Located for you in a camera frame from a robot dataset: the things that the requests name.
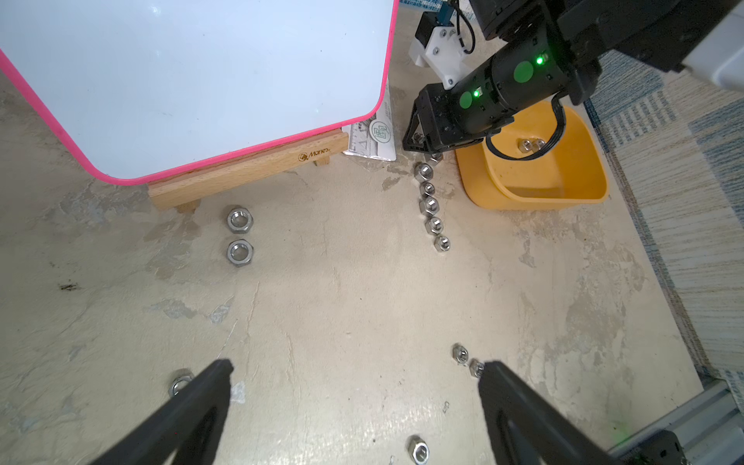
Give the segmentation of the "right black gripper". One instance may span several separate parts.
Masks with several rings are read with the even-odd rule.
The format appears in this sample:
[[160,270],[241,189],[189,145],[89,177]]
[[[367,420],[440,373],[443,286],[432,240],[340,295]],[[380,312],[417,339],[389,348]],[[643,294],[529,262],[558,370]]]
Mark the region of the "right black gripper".
[[516,113],[483,85],[447,90],[441,83],[429,84],[415,99],[402,147],[434,154],[477,145],[512,123]]

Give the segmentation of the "yellow plastic storage box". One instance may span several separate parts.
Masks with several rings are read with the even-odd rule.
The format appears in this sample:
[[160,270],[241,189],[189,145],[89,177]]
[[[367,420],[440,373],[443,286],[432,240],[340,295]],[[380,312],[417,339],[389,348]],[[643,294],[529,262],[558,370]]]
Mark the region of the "yellow plastic storage box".
[[524,162],[525,141],[547,141],[556,127],[548,101],[527,108],[515,122],[492,138],[504,160],[485,143],[455,151],[466,194],[489,210],[552,210],[596,205],[608,197],[608,175],[581,117],[565,109],[567,126],[561,141],[544,157]]

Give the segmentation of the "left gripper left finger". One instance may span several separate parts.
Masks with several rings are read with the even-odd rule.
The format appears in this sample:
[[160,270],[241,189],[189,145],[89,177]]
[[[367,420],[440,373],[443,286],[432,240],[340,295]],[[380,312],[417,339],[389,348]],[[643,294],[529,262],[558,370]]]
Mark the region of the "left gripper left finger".
[[96,464],[212,464],[231,399],[229,360],[215,360]]

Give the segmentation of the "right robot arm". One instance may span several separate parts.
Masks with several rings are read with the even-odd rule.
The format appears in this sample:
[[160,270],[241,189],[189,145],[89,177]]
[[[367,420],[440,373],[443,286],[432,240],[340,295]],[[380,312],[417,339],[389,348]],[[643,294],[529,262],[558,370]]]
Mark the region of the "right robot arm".
[[474,1],[471,9],[465,15],[446,1],[420,18],[410,54],[438,81],[414,102],[407,151],[491,143],[519,112],[548,101],[556,127],[533,152],[541,158],[565,134],[562,100],[581,104],[594,93],[611,50],[662,72],[743,87],[739,1]]

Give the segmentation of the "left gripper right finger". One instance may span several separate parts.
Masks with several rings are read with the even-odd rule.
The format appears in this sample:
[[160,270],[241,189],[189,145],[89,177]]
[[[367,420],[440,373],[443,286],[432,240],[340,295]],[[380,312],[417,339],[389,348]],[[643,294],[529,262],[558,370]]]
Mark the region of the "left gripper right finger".
[[614,464],[503,362],[487,362],[478,383],[498,464]]

